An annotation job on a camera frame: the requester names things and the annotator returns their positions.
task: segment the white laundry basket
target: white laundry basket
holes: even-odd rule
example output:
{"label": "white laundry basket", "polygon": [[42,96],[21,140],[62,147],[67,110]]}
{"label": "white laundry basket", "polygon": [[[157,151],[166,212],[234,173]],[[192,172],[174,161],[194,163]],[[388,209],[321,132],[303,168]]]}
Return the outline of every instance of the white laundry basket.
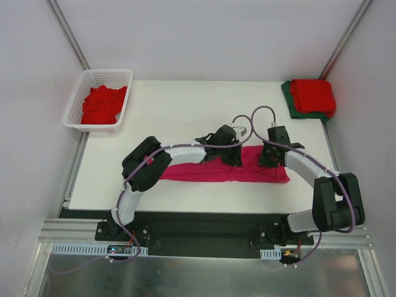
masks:
{"label": "white laundry basket", "polygon": [[[83,71],[70,95],[63,116],[63,124],[66,127],[73,127],[82,132],[119,132],[121,130],[129,92],[131,91],[132,76],[133,72],[129,69],[89,69]],[[98,88],[101,85],[116,89],[127,86],[123,108],[116,116],[117,122],[106,125],[81,124],[82,103],[90,94],[91,88]]]}

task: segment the white vent strip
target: white vent strip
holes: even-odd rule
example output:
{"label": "white vent strip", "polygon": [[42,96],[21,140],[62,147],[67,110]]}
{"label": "white vent strip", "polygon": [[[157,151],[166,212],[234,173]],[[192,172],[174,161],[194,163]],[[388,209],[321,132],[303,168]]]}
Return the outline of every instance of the white vent strip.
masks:
{"label": "white vent strip", "polygon": [[[52,253],[57,255],[80,255],[80,256],[117,256],[120,254],[108,254],[107,244],[85,244],[85,243],[56,243],[54,244]],[[140,248],[140,256],[149,254],[148,248]],[[122,254],[136,255],[137,247],[127,247]]]}
{"label": "white vent strip", "polygon": [[275,249],[261,249],[260,256],[262,260],[280,260],[282,252],[278,247]]}

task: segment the pink cloth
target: pink cloth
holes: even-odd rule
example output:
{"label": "pink cloth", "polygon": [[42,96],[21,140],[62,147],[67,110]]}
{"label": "pink cloth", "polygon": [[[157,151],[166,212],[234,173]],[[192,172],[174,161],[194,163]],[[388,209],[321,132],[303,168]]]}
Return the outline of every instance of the pink cloth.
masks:
{"label": "pink cloth", "polygon": [[290,179],[285,167],[260,167],[262,145],[242,147],[242,167],[224,164],[220,158],[207,163],[186,163],[168,167],[161,179],[171,181],[200,181],[219,183],[241,181],[251,183],[287,183]]}

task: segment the crumpled red cloth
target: crumpled red cloth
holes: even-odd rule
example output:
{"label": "crumpled red cloth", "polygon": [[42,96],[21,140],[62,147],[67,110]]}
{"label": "crumpled red cloth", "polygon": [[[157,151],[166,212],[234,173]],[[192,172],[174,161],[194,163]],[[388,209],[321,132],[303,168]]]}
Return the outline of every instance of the crumpled red cloth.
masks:
{"label": "crumpled red cloth", "polygon": [[259,166],[262,145],[242,147],[242,167],[224,164],[220,158],[207,163],[186,163],[168,167],[161,179],[219,183],[241,181],[250,183],[287,183],[290,178],[285,167]]}
{"label": "crumpled red cloth", "polygon": [[293,79],[290,93],[299,113],[320,112],[328,118],[335,113],[336,104],[330,82],[321,79]]}
{"label": "crumpled red cloth", "polygon": [[116,115],[123,108],[127,87],[119,90],[101,85],[91,88],[82,104],[81,124],[115,124]]}

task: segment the folded green cloth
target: folded green cloth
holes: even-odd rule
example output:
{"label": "folded green cloth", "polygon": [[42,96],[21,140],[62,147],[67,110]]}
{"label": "folded green cloth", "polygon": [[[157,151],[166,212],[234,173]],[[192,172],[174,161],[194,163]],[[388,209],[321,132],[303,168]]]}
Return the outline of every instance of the folded green cloth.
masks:
{"label": "folded green cloth", "polygon": [[329,118],[324,113],[299,113],[295,108],[295,101],[293,95],[290,93],[290,80],[287,80],[281,86],[282,92],[285,96],[287,107],[289,108],[290,117],[292,119],[320,119],[323,123],[326,123]]}

